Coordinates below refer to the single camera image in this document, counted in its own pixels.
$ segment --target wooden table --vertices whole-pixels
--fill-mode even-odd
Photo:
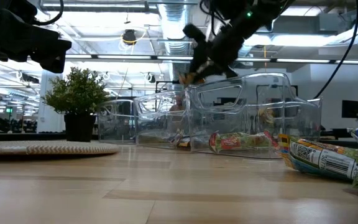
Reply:
[[[0,160],[0,224],[358,224],[346,187],[282,160],[123,146],[110,156]]]

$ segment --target ventilation duct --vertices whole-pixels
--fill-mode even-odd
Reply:
[[[158,5],[164,39],[177,40],[185,38],[182,29],[190,21],[190,7],[185,4]],[[188,55],[190,45],[185,42],[166,42],[165,48],[169,55]],[[169,68],[171,80],[178,80],[178,74],[185,73],[188,70],[188,64],[171,63]]]

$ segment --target ceiling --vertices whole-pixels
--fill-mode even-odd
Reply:
[[[49,20],[53,18],[59,10],[58,0],[30,1],[39,9],[37,18],[39,20]],[[168,55],[167,43],[182,45],[193,45],[189,40],[172,41],[168,40],[170,35],[183,35],[182,24],[173,26],[164,25],[161,15],[158,13],[160,3],[167,4],[186,4],[189,21],[199,27],[205,34],[210,26],[210,18],[203,14],[197,6],[196,0],[151,0],[148,1],[149,10],[143,11],[144,1],[65,1],[65,12],[63,17],[56,23],[46,28],[61,33],[63,39],[70,40],[73,47],[68,54],[85,55]],[[352,15],[354,14],[354,1],[317,1],[301,0],[296,1],[292,7],[287,9],[279,17],[273,28],[273,32],[267,34],[263,31],[258,35],[268,36],[274,39],[276,36],[285,34],[313,34],[321,35],[322,30],[335,30],[335,32],[325,32],[330,36],[331,42],[325,47],[295,47],[287,45],[255,45],[251,43],[247,50],[240,57],[274,57],[274,58],[312,58],[312,59],[341,59],[349,43]],[[319,30],[312,25],[319,24]],[[137,37],[136,44],[131,47],[122,44],[121,35],[125,30],[134,29]],[[358,45],[353,46],[347,58],[358,59]],[[117,61],[87,61],[67,59],[65,71],[67,74],[70,67],[90,68],[100,73],[101,78],[112,90],[112,96],[140,96],[154,92],[155,84],[147,81],[147,74],[153,74],[157,81],[171,81],[173,78],[172,64],[170,62],[160,63],[125,63]],[[291,72],[290,63],[247,63],[245,68],[285,68]],[[0,62],[0,97],[7,96],[27,97],[23,102],[39,99],[39,84],[26,83],[20,81],[21,73],[39,79],[42,77],[41,67],[32,61],[17,63],[15,61]]]

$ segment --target black plant pot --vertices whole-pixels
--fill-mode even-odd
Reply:
[[[66,138],[67,141],[90,142],[92,139],[95,116],[84,114],[66,114]]]

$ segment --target barcode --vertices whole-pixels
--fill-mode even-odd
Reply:
[[[347,171],[351,165],[351,161],[340,159],[334,156],[327,155],[325,169],[347,176]]]
[[[310,155],[313,149],[302,146],[301,144],[292,142],[291,143],[291,152],[296,155],[297,157],[310,161]]]

